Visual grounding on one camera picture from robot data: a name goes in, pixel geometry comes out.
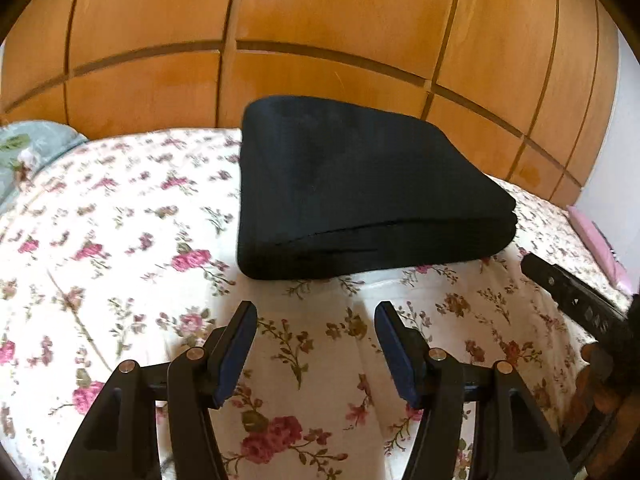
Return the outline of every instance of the bed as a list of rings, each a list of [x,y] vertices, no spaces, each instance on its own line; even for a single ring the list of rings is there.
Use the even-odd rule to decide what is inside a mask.
[[[421,413],[399,399],[372,315],[402,320],[458,360],[506,359],[558,428],[586,335],[525,279],[532,251],[623,310],[565,213],[512,184],[518,231],[483,260],[256,282],[236,266],[239,130],[173,129],[82,144],[0,217],[0,442],[27,479],[52,479],[111,371],[165,362],[260,316],[235,393],[210,412],[230,478],[402,477]],[[454,477],[466,478],[473,405]],[[164,478],[174,468],[156,407]]]

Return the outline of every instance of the fabric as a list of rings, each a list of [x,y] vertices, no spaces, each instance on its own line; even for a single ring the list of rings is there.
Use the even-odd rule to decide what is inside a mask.
[[[238,264],[259,280],[491,256],[514,199],[436,126],[329,99],[272,96],[242,118]]]
[[[18,195],[14,168],[23,162],[32,178],[71,148],[86,142],[86,137],[65,124],[51,121],[21,121],[0,127],[0,213]]]
[[[557,427],[586,338],[523,277],[521,254],[628,305],[561,210],[495,180],[516,199],[518,231],[493,257],[258,282],[236,263],[240,141],[238,130],[169,130],[90,142],[0,217],[0,442],[26,478],[55,476],[118,362],[176,357],[241,300],[257,306],[258,332],[234,396],[210,412],[230,478],[402,478],[420,413],[399,399],[380,353],[372,316],[382,300],[462,362],[510,361]],[[158,406],[169,480],[166,414]],[[465,418],[457,479],[470,463],[472,406]]]

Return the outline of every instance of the wooden panel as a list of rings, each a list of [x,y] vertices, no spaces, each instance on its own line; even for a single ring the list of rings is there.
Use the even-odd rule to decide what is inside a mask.
[[[451,0],[242,0],[238,40],[367,57],[430,79]]]
[[[175,126],[212,127],[220,54],[121,63],[67,83],[69,124],[90,139]]]
[[[580,186],[568,176],[563,175],[558,189],[556,189],[551,197],[551,202],[562,209],[566,209],[568,205],[575,204],[578,196],[580,196]]]
[[[444,97],[434,96],[427,120],[441,129],[477,168],[506,178],[520,139],[497,124]]]
[[[580,132],[596,65],[595,0],[560,0],[549,83],[531,138],[562,165]]]
[[[160,44],[221,40],[229,0],[78,0],[70,66]]]
[[[335,61],[238,52],[220,95],[220,126],[240,126],[249,102],[276,94],[325,97],[420,116],[426,91],[398,79]]]
[[[73,0],[31,0],[6,38],[2,61],[5,105],[62,76]]]
[[[560,180],[562,170],[531,146],[525,146],[511,181],[546,200]]]
[[[42,119],[66,124],[63,85],[49,88],[20,103],[6,114],[6,118],[10,123]]]
[[[584,185],[596,161],[607,131],[618,82],[618,29],[601,3],[598,3],[600,36],[593,94],[582,132],[567,170]]]
[[[437,83],[526,132],[555,24],[556,0],[459,0]]]

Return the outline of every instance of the metal screw head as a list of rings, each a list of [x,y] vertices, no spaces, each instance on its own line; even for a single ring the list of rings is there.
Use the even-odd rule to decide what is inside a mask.
[[[507,375],[513,372],[513,366],[511,366],[511,364],[507,361],[500,361],[497,365],[495,365],[495,367],[498,368],[498,371],[501,374]]]
[[[197,361],[204,355],[204,350],[199,346],[194,346],[187,350],[187,359]]]
[[[447,353],[442,348],[432,348],[429,350],[429,357],[434,361],[444,361],[447,358]]]
[[[136,367],[136,362],[128,359],[127,361],[123,361],[118,365],[118,370],[123,374],[128,374],[133,371],[133,368]]]

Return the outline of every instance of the white wall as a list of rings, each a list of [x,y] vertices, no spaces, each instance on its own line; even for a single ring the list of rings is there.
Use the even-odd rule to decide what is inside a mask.
[[[607,133],[576,203],[640,281],[640,64],[618,32],[618,85]]]
[[[2,45],[0,45],[0,91],[2,89],[2,54],[4,54],[4,44],[6,42],[3,41]]]

